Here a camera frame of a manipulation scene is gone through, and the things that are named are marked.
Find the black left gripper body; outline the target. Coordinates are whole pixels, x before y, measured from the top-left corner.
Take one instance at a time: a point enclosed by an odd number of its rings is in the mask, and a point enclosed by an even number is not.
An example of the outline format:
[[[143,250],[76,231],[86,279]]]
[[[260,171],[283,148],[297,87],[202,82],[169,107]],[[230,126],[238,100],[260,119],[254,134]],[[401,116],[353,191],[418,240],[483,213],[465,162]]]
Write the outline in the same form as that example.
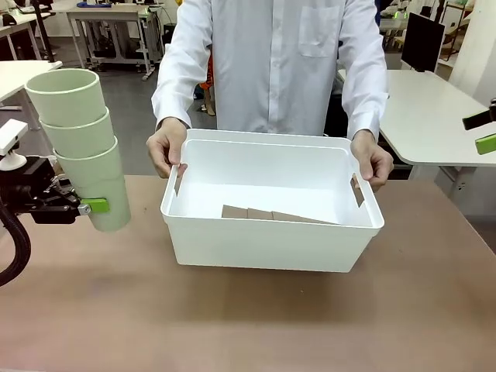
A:
[[[37,224],[72,224],[80,215],[70,182],[59,180],[43,157],[27,157],[22,167],[1,172],[1,200],[11,213],[28,213]]]

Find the person's left hand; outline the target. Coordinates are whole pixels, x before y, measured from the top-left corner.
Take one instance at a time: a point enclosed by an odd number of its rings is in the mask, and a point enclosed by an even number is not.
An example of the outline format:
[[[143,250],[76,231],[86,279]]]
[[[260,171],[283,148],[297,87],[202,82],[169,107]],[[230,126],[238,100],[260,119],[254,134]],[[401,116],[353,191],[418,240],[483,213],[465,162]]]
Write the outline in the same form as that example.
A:
[[[382,188],[394,169],[393,157],[375,141],[369,130],[358,131],[351,142],[351,151],[360,166],[360,174],[374,192]]]

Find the person's right hand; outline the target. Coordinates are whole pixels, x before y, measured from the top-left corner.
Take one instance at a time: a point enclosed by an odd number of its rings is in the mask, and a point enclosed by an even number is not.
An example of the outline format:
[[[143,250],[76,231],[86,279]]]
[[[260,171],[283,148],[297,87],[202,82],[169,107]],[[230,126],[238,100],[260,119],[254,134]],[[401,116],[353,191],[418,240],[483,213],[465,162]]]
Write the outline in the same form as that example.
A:
[[[179,177],[186,171],[188,165],[181,162],[181,148],[186,138],[184,123],[168,117],[160,122],[159,128],[146,141],[150,159],[161,178],[169,178],[173,166],[177,166]]]

